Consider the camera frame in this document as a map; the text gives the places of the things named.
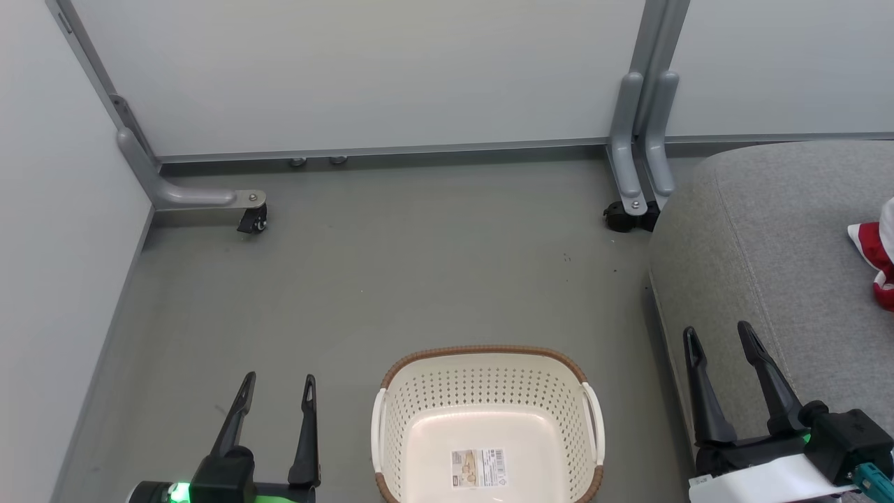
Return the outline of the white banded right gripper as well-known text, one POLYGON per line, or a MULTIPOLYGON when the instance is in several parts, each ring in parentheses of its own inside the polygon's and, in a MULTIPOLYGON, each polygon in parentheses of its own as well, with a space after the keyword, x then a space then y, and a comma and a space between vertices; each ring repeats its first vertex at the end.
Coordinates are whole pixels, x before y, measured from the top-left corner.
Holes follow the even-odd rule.
POLYGON ((836 502, 854 493, 855 484, 833 485, 804 455, 810 435, 798 419, 801 401, 753 326, 739 321, 737 331, 746 360, 756 370, 772 436, 738 440, 713 390, 707 356, 695 328, 686 327, 684 356, 696 462, 696 476, 689 479, 689 501, 836 502))

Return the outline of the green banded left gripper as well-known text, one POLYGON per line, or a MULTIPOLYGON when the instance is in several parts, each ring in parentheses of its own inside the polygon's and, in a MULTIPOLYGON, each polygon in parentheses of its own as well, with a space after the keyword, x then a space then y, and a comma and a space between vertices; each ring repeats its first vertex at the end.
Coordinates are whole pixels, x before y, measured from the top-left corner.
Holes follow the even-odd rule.
POLYGON ((316 379, 308 374, 301 394, 302 414, 299 443, 286 483, 258 483, 254 480, 255 459, 250 449, 240 446, 242 426, 250 412, 256 385, 255 372, 248 372, 237 389, 233 403, 211 455, 199 464, 189 483, 191 502, 313 502, 321 484, 317 427, 316 379))

